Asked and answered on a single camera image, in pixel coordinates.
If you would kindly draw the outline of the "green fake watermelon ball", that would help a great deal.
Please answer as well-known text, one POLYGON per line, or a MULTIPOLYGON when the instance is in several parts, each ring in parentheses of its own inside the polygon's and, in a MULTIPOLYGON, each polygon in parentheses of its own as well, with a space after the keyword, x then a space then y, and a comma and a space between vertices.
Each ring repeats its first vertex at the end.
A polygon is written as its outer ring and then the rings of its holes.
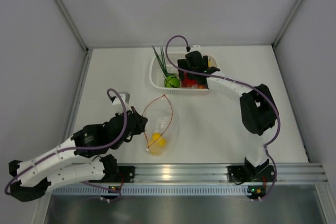
POLYGON ((165 88, 179 88, 180 86, 180 80, 176 75, 169 75, 164 80, 165 88))

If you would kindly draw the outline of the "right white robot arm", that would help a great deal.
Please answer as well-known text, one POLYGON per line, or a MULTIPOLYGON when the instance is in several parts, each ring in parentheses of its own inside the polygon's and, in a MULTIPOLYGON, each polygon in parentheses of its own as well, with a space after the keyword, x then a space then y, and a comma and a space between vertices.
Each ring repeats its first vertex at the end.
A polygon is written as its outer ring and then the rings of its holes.
POLYGON ((276 125, 278 111, 269 88, 250 86, 229 80, 220 69, 210 66, 208 57, 187 48, 185 58, 177 61, 180 80, 194 80, 198 86, 216 91, 240 105, 243 126, 248 131, 248 150, 244 165, 229 168, 229 181, 250 182, 263 176, 269 166, 266 155, 266 134, 276 125))

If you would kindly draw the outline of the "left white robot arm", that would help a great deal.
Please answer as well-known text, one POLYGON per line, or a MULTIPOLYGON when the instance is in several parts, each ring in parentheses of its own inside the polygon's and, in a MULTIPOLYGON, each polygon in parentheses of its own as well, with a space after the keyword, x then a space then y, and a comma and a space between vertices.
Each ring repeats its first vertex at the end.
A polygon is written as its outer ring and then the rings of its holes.
POLYGON ((147 122, 132 107, 108 122, 86 125, 39 157, 25 162, 13 160, 8 164, 13 181, 6 186, 5 193, 28 202, 66 185, 113 182, 120 172, 109 151, 144 133, 147 122))

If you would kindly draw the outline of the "yellow fake bell pepper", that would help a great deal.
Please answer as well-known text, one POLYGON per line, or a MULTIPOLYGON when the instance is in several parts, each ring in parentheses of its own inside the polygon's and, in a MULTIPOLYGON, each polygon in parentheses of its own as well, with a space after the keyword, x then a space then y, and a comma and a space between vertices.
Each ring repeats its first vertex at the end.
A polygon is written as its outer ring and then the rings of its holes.
POLYGON ((153 155, 161 155, 165 151, 167 140, 156 132, 149 141, 149 152, 153 155))

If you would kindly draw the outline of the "clear zip bag orange seal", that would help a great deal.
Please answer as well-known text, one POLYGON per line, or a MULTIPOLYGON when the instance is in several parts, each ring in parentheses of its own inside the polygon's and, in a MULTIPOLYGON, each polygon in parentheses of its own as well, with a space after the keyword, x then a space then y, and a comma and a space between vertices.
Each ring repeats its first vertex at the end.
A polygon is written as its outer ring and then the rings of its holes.
POLYGON ((168 96, 163 94, 152 100, 144 108, 142 116, 148 119, 144 132, 146 152, 153 155, 149 152, 149 141, 156 132, 167 140, 167 146, 163 154, 153 156, 164 156, 173 152, 179 135, 179 119, 168 96))

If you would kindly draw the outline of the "red fake tomato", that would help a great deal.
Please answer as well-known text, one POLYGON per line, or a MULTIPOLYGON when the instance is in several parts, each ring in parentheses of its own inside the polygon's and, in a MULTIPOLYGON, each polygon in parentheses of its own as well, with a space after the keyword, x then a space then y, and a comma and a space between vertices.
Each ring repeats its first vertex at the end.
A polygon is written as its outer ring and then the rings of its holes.
POLYGON ((193 88, 197 86, 197 82, 193 79, 190 79, 187 73, 184 73, 184 77, 181 80, 181 86, 183 88, 193 88))

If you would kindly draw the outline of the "green fake scallion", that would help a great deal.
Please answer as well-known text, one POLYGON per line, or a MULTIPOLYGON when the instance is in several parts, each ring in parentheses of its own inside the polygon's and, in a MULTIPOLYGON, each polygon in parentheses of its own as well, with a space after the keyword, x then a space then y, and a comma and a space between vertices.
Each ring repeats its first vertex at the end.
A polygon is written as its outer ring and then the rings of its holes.
POLYGON ((158 52, 157 52, 157 50, 156 50, 156 48, 154 46, 152 46, 152 49, 154 51, 155 57, 156 57, 156 59, 157 59, 157 61, 159 63, 159 66, 160 66, 163 74, 165 75, 165 77, 175 76, 176 74, 170 73, 167 70, 166 61, 165 61, 165 54, 164 54, 163 47, 160 47, 160 55, 158 54, 158 52))

